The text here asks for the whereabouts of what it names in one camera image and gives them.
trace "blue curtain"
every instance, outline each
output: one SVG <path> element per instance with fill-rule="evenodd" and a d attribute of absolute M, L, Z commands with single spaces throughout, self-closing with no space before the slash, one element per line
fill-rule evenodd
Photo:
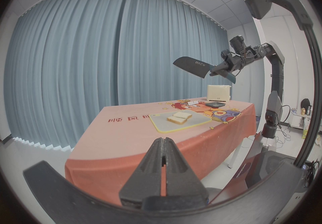
<path fill-rule="evenodd" d="M 18 19 L 4 81 L 14 137 L 73 148 L 104 106 L 118 104 L 123 1 L 45 0 Z"/>
<path fill-rule="evenodd" d="M 204 80 L 172 62 L 213 64 L 227 33 L 178 0 L 44 0 L 18 19 L 4 91 L 14 137 L 75 146 L 105 106 L 205 96 Z"/>
<path fill-rule="evenodd" d="M 228 48 L 227 32 L 178 0 L 126 0 L 119 41 L 119 104 L 147 103 L 206 96 L 205 79 L 172 63 L 182 56 L 219 64 Z"/>

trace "backpack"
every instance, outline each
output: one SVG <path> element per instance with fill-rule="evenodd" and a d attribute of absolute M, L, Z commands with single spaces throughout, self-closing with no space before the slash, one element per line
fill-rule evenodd
<path fill-rule="evenodd" d="M 310 101 L 308 99 L 303 99 L 301 101 L 301 108 L 305 108 L 305 114 L 308 113 L 308 107 L 311 106 Z"/>

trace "table leg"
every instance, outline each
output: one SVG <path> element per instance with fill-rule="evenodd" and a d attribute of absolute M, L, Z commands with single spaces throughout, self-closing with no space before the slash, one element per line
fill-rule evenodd
<path fill-rule="evenodd" d="M 231 160 L 230 160 L 230 162 L 229 162 L 229 165 L 228 165 L 228 167 L 229 167 L 229 168 L 232 168 L 232 166 L 233 166 L 233 164 L 234 164 L 234 162 L 235 162 L 235 160 L 236 160 L 236 158 L 237 158 L 237 155 L 238 155 L 238 153 L 239 153 L 239 150 L 240 150 L 240 148 L 242 147 L 242 143 L 243 143 L 243 142 L 241 142 L 241 143 L 238 145 L 238 147 L 235 149 L 235 152 L 234 152 L 234 154 L 233 154 L 233 156 L 232 156 L 232 158 L 231 158 Z"/>

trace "cartoon character print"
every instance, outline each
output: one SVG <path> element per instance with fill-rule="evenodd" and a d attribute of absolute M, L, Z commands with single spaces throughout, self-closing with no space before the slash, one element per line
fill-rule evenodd
<path fill-rule="evenodd" d="M 211 117 L 212 120 L 227 124 L 233 121 L 236 117 L 241 115 L 238 109 L 213 109 L 206 105 L 206 102 L 199 101 L 198 104 L 188 105 L 190 100 L 182 100 L 177 103 L 172 104 L 172 107 L 176 109 L 190 109 L 194 112 L 203 113 L 205 116 Z"/>

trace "yellow cutting board edge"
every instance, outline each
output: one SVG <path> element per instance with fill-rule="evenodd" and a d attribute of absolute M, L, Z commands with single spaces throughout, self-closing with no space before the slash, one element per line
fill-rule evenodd
<path fill-rule="evenodd" d="M 195 126 L 198 126 L 198 125 L 203 125 L 203 124 L 205 124 L 205 123 L 209 123 L 210 121 L 212 121 L 211 117 L 208 117 L 208 118 L 209 118 L 209 121 L 206 121 L 206 122 L 202 122 L 202 123 L 199 123 L 199 124 L 195 124 L 195 125 L 191 125 L 191 126 L 186 126 L 186 127 L 182 127 L 182 128 L 174 129 L 174 130 L 170 130 L 170 131 L 161 131 L 161 130 L 159 130 L 159 129 L 158 129 L 158 127 L 156 126 L 156 124 L 153 122 L 153 120 L 152 120 L 152 118 L 151 118 L 151 116 L 150 116 L 150 115 L 156 115 L 156 116 L 158 116 L 158 115 L 162 115 L 162 114 L 164 114 L 164 113 L 149 114 L 149 118 L 150 118 L 150 120 L 151 120 L 152 124 L 154 125 L 155 129 L 156 129 L 159 133 L 172 133 L 172 132 L 176 132 L 176 131 L 180 131 L 180 130 L 188 129 L 188 128 L 191 128 L 191 127 L 195 127 Z"/>

